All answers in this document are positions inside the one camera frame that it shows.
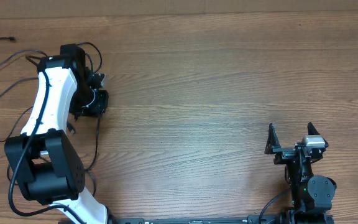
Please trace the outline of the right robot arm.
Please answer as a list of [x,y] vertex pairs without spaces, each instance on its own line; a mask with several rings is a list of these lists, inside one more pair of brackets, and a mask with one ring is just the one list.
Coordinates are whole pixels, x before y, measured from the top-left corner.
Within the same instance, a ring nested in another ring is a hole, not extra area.
[[[268,127],[265,154],[274,155],[275,165],[285,166],[285,181],[289,189],[271,199],[259,214],[262,223],[333,223],[333,217],[326,212],[332,209],[332,200],[337,184],[329,177],[314,175],[312,164],[323,158],[329,147],[312,123],[307,125],[308,134],[293,147],[281,147],[274,125]],[[280,214],[267,218],[265,211],[271,204],[286,194],[291,195],[292,206]]]

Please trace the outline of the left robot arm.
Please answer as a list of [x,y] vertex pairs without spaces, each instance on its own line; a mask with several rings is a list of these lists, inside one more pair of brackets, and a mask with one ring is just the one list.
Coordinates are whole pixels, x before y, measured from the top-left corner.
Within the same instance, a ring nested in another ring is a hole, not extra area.
[[58,209],[72,223],[115,223],[110,209],[85,186],[85,168],[67,137],[69,114],[100,119],[109,94],[105,75],[93,67],[81,44],[61,45],[58,55],[30,58],[39,87],[31,115],[4,151],[13,174],[11,210],[30,217]]

